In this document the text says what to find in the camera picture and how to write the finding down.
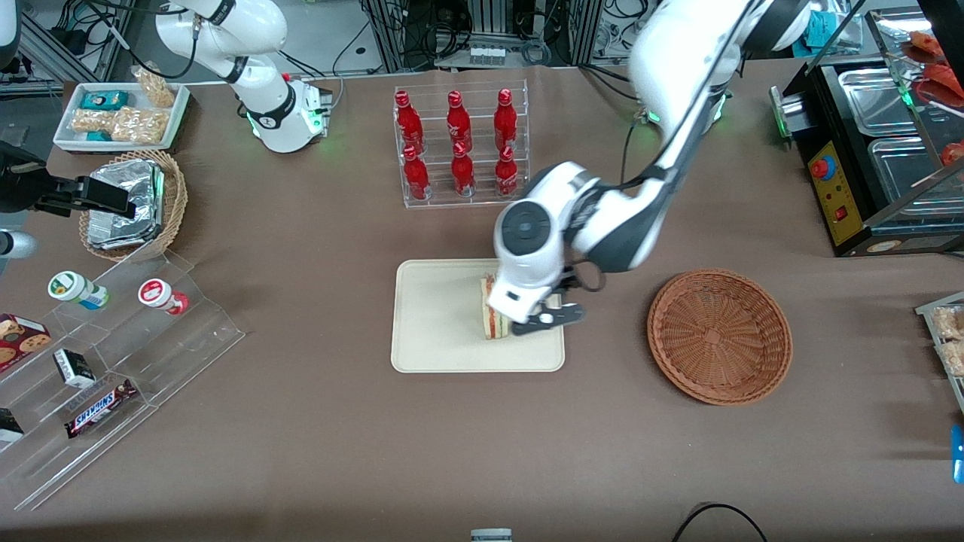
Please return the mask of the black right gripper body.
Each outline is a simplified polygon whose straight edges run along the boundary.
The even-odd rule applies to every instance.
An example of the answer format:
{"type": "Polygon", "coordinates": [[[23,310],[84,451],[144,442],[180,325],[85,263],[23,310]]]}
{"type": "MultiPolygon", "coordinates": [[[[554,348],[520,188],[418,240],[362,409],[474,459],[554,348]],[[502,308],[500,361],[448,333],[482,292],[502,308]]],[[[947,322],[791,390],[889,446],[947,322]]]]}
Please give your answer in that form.
{"type": "Polygon", "coordinates": [[[47,212],[39,200],[46,193],[48,176],[41,158],[1,143],[1,212],[47,212]]]}

